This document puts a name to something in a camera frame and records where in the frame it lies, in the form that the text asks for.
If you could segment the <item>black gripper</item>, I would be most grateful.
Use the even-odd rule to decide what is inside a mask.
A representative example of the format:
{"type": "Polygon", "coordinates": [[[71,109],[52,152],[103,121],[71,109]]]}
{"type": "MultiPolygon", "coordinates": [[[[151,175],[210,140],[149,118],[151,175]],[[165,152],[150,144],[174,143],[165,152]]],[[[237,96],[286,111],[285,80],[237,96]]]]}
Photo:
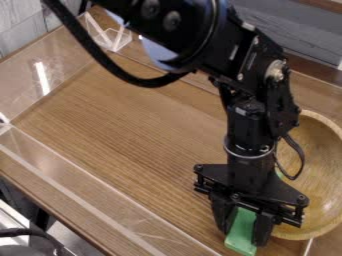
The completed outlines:
{"type": "Polygon", "coordinates": [[[253,244],[268,245],[276,225],[300,228],[309,198],[278,176],[273,151],[257,155],[232,152],[226,164],[197,164],[194,188],[206,194],[218,229],[229,234],[238,209],[257,214],[253,244]]]}

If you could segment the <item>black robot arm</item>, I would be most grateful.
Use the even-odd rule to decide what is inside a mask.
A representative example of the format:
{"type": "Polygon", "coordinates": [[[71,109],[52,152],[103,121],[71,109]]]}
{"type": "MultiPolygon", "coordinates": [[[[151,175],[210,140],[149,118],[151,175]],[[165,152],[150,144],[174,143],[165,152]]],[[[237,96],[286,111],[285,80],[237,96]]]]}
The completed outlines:
{"type": "Polygon", "coordinates": [[[230,232],[240,209],[254,212],[252,243],[266,246],[277,225],[301,226],[308,196],[290,186],[277,159],[292,143],[301,109],[282,47],[241,19],[230,0],[95,0],[145,38],[169,72],[202,71],[227,113],[223,164],[198,164],[195,189],[211,201],[218,229],[230,232]]]}

